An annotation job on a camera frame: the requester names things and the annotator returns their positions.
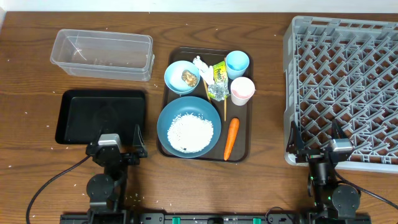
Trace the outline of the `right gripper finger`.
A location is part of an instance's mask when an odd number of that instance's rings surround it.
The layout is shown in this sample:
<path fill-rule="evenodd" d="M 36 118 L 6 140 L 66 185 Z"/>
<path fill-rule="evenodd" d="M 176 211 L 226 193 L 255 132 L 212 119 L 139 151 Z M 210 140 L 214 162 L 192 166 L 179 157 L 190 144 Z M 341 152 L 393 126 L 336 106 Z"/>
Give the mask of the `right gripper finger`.
<path fill-rule="evenodd" d="M 295 123 L 292 121 L 290 124 L 290 134 L 287 142 L 286 152 L 290 154 L 301 154 L 304 150 L 304 142 L 301 133 Z"/>
<path fill-rule="evenodd" d="M 338 121 L 334 119 L 331 125 L 331 138 L 332 139 L 348 139 L 348 136 L 342 130 Z"/>

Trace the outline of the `small light blue bowl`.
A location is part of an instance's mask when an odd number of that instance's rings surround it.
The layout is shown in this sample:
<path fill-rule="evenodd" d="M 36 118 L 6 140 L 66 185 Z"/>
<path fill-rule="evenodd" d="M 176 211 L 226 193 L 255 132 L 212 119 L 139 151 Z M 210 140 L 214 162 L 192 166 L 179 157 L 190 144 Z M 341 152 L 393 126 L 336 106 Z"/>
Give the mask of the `small light blue bowl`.
<path fill-rule="evenodd" d="M 195 81 L 189 81 L 190 85 L 183 79 L 185 73 L 192 74 Z M 189 61 L 179 60 L 171 63 L 164 74 L 164 81 L 167 87 L 178 95 L 191 93 L 200 82 L 198 68 Z"/>

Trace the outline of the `pink cup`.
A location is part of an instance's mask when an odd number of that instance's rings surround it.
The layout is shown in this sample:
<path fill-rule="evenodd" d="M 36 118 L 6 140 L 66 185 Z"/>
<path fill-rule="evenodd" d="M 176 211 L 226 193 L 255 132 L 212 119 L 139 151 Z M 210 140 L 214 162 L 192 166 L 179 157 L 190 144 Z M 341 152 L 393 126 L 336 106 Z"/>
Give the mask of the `pink cup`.
<path fill-rule="evenodd" d="M 231 100 L 236 106 L 243 106 L 251 99 L 255 90 L 251 79 L 238 77 L 231 83 Z"/>

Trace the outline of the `light blue cup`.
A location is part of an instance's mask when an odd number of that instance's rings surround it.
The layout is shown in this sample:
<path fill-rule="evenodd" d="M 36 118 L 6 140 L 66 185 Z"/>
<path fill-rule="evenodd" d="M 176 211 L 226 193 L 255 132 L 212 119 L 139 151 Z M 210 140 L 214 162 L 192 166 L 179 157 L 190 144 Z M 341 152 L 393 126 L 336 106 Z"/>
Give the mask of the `light blue cup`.
<path fill-rule="evenodd" d="M 226 56 L 225 62 L 228 78 L 234 80 L 244 75 L 250 60 L 246 53 L 235 50 Z"/>

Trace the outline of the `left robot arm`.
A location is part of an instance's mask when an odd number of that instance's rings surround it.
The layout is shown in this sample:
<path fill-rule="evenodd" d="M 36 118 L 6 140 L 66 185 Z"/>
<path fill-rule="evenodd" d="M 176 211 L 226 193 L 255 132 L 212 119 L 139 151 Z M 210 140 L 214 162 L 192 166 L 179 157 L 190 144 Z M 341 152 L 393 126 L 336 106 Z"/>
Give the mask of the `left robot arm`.
<path fill-rule="evenodd" d="M 88 223 L 135 223 L 134 212 L 124 206 L 126 199 L 128 167 L 140 164 L 147 157 L 147 149 L 139 125 L 134 127 L 133 152 L 121 152 L 118 134 L 99 132 L 86 147 L 86 155 L 104 168 L 102 174 L 94 175 L 87 183 L 90 198 Z"/>

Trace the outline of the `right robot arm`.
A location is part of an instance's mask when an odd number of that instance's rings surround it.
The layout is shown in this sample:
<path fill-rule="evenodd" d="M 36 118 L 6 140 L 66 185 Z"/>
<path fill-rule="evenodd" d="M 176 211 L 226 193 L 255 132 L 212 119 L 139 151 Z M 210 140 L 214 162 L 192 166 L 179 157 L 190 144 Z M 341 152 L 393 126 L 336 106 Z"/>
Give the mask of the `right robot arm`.
<path fill-rule="evenodd" d="M 297 218 L 296 223 L 354 222 L 360 204 L 360 193 L 336 178 L 335 167 L 346 161 L 353 144 L 333 120 L 331 139 L 325 149 L 307 149 L 295 122 L 291 122 L 286 151 L 296 156 L 296 163 L 307 163 L 308 195 L 314 197 L 315 208 Z"/>

